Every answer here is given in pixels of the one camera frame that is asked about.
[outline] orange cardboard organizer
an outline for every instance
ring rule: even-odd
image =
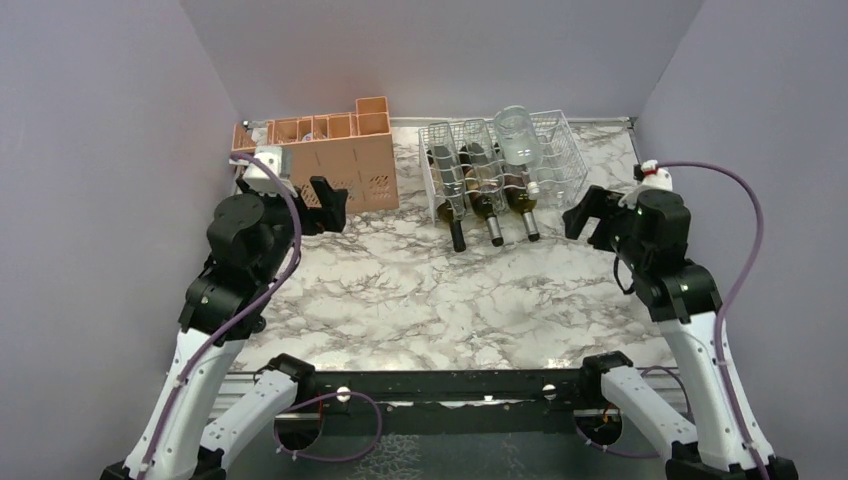
[[[291,181],[309,206],[319,205],[309,178],[320,175],[333,188],[347,189],[350,213],[398,208],[386,97],[357,99],[356,112],[269,120],[268,145],[291,150]],[[236,125],[233,152],[255,149],[245,129]]]

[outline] wine bottle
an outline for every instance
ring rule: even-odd
[[[471,165],[480,165],[489,163],[486,159],[486,152],[478,143],[472,143],[470,146],[462,147],[459,151],[459,159],[462,163],[462,171],[465,174],[465,186],[468,191],[468,200],[471,202],[471,210],[485,220],[486,228],[489,229],[489,237],[492,239],[492,245],[496,247],[503,246],[503,235],[501,234],[501,226],[498,223],[498,216],[495,214],[495,207],[489,195],[482,193],[483,186],[477,179],[475,167]]]
[[[496,143],[495,153],[499,152],[500,147]],[[524,229],[527,231],[527,238],[531,242],[538,241],[542,236],[539,234],[539,227],[536,226],[536,216],[533,215],[536,200],[530,198],[524,181],[518,177],[504,175],[504,187],[506,202],[509,204],[510,210],[521,215],[521,220],[524,222]]]
[[[454,174],[455,166],[450,161],[450,151],[445,147],[439,146],[434,147],[434,150],[436,150],[436,162],[433,161],[432,152],[427,150],[427,161],[430,163],[430,171],[433,174],[433,178],[438,176],[442,179],[445,194],[452,196],[456,193],[456,184],[458,183],[458,180]],[[459,194],[459,201],[462,202],[462,192],[459,191]],[[441,205],[439,205],[436,208],[436,214],[439,216],[440,220],[448,224],[448,228],[451,232],[451,241],[453,242],[453,251],[457,253],[464,252],[466,247],[465,236],[462,234],[462,222],[457,218],[451,201],[445,200]]]

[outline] black metal frame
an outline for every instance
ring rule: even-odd
[[[384,433],[574,433],[574,410],[605,405],[580,393],[578,369],[316,372],[314,378],[320,393],[347,387],[372,397]],[[546,385],[555,389],[543,391]],[[322,435],[373,434],[373,416],[373,407],[356,398],[330,400],[322,408]],[[285,422],[286,428],[296,423]]]

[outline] wine rack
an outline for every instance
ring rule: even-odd
[[[571,127],[561,110],[549,112],[533,113],[530,115],[533,122],[533,127],[536,130],[536,136],[542,145],[543,160],[542,165],[536,169],[538,176],[538,184],[540,193],[536,200],[540,206],[550,206],[555,208],[569,208],[573,206],[580,193],[583,183],[586,181],[586,176],[589,169],[586,167],[586,162],[583,160],[583,155],[577,148],[577,143],[574,140],[574,134],[571,132]],[[450,128],[450,134],[453,137],[455,151],[459,152],[465,145],[466,138],[465,123],[449,122],[444,124]],[[494,190],[489,189],[486,192],[488,195],[495,197],[495,204],[498,205],[499,212],[506,209],[506,202],[502,201],[502,193],[504,189],[520,188],[525,189],[526,186],[517,186],[510,182],[506,177],[517,177],[514,173],[510,173],[506,162],[503,159],[501,152],[495,147],[497,137],[495,136],[494,127],[491,120],[486,122],[489,130],[491,142],[482,142],[480,145],[485,151],[485,155],[491,160],[489,167],[498,172],[499,181],[496,183]],[[424,187],[427,192],[427,198],[430,204],[430,217],[433,223],[436,222],[436,208],[450,201],[457,204],[466,203],[466,198],[469,193],[474,193],[476,190],[469,190],[465,186],[461,188],[445,188],[453,185],[445,185],[442,183],[441,175],[434,176],[433,170],[440,171],[438,165],[432,166],[428,161],[428,150],[431,148],[429,127],[424,127],[418,130],[418,156],[421,164],[421,170],[424,174]],[[480,165],[468,165],[461,163],[460,167],[468,166],[477,168]],[[456,182],[465,182],[465,179],[460,175]],[[445,194],[446,190],[461,190],[464,193]],[[456,209],[463,211],[464,215],[468,215],[468,209]]]

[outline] wire bottle rack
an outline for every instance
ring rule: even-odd
[[[540,191],[533,196],[539,206],[569,208],[589,173],[583,155],[561,110],[533,113],[530,118],[543,152],[535,169]],[[444,202],[450,202],[455,218],[461,220],[467,216],[465,205],[470,194],[489,196],[501,213],[508,208],[503,195],[506,189],[527,189],[520,172],[504,160],[491,120],[433,124],[418,130],[418,140],[419,162],[434,223],[436,209]],[[482,155],[469,155],[471,145],[476,145],[474,148]],[[440,152],[455,156],[453,164],[432,161],[440,158]],[[466,178],[464,172],[471,169],[473,176]]]

